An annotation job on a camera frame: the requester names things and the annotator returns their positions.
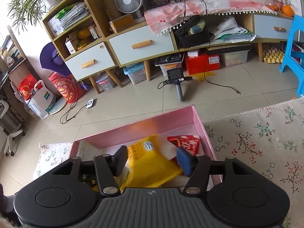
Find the silver screw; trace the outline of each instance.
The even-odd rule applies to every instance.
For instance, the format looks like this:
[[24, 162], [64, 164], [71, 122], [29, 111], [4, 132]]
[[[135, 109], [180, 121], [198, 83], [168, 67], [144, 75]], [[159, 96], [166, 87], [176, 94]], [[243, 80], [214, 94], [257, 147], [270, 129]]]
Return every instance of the silver screw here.
[[186, 192], [190, 195], [198, 194], [201, 190], [198, 187], [188, 187]]
[[105, 187], [102, 191], [107, 195], [113, 195], [118, 191], [118, 189], [115, 187]]

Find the blue plastic stool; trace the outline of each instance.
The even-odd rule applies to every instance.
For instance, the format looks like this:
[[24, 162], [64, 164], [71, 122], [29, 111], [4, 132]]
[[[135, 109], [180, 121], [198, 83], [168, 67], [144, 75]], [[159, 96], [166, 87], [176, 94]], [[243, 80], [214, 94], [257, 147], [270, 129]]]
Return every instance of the blue plastic stool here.
[[[298, 15], [294, 16], [293, 23], [290, 28], [290, 33], [288, 36], [286, 51], [283, 59], [283, 63], [280, 66], [280, 71], [283, 72], [284, 67], [287, 65], [290, 69], [295, 73], [295, 75], [299, 79], [299, 87], [297, 89], [297, 95], [301, 97], [301, 94], [304, 94], [304, 53], [292, 51], [292, 44], [295, 32], [301, 30], [304, 32], [304, 18]], [[293, 58], [301, 58], [302, 59], [302, 66]]]

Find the white shopping bag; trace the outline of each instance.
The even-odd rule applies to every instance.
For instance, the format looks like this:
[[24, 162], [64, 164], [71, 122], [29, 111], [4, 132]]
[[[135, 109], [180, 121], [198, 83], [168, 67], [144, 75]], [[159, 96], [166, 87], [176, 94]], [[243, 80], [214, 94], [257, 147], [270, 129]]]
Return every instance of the white shopping bag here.
[[[42, 88], [38, 90], [39, 84], [42, 84]], [[35, 84], [34, 90], [35, 93], [26, 103], [41, 119], [46, 118], [56, 102], [56, 97], [46, 88], [42, 80]]]

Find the fan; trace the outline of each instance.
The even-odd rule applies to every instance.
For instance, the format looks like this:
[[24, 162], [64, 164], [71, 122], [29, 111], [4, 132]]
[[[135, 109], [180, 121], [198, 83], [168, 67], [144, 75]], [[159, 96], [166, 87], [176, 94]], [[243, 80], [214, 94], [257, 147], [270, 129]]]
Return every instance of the fan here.
[[136, 23], [144, 21], [145, 17], [140, 11], [143, 0], [114, 0], [117, 9], [123, 13], [132, 13]]

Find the yellow snack bag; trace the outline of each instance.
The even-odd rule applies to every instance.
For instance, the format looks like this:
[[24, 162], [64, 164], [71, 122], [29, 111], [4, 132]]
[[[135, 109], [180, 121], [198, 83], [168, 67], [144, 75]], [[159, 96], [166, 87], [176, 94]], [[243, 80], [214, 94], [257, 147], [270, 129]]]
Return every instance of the yellow snack bag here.
[[128, 147], [130, 172], [121, 186], [157, 188], [182, 173], [182, 169], [159, 152], [158, 136], [146, 137]]

